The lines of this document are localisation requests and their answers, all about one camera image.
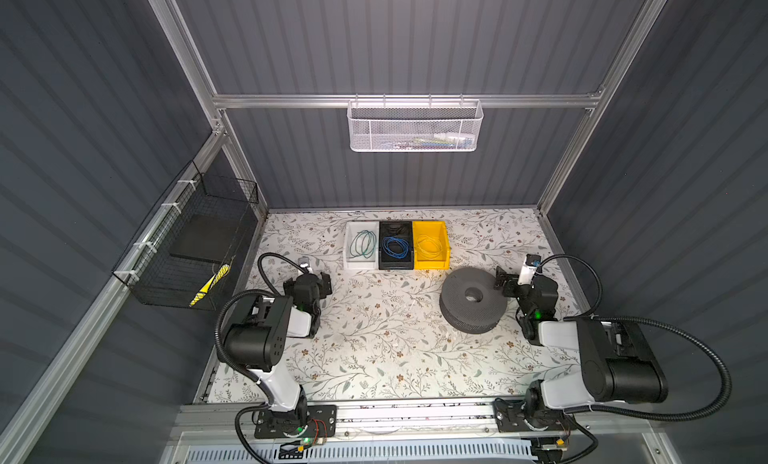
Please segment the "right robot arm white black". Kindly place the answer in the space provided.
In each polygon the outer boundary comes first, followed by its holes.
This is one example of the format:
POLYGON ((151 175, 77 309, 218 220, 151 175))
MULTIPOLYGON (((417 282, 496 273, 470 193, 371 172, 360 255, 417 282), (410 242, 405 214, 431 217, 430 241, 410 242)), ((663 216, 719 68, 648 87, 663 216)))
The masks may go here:
POLYGON ((493 402, 501 432, 547 431, 565 423, 562 412, 578 406, 621 402, 660 403, 668 384, 637 324, 573 317, 555 318, 558 284, 524 265, 518 274, 496 269, 494 288, 518 303, 516 321, 533 346, 573 350, 574 374, 531 382, 521 398, 493 402))

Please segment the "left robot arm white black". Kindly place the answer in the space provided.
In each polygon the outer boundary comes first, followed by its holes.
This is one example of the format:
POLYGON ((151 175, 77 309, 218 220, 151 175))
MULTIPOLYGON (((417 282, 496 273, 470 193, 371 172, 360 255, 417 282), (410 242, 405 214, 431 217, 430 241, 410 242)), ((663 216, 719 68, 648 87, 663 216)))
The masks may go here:
POLYGON ((237 428, 248 415, 256 439, 295 439, 305 447, 335 435, 337 407, 311 405, 283 358, 289 339, 316 336, 320 302, 331 294, 328 274, 303 273, 288 280, 282 294, 246 290, 219 312, 214 330, 218 359, 265 396, 264 403, 238 414, 237 428))

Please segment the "grey perforated spool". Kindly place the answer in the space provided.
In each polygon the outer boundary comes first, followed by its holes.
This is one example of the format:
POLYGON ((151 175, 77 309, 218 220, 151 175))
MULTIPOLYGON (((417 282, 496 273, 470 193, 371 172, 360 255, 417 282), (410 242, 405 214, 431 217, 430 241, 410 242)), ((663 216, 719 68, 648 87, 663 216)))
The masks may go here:
POLYGON ((465 267, 448 274, 439 296, 444 319, 467 334, 493 330, 508 306, 508 299, 494 284, 495 277, 482 269, 465 267))

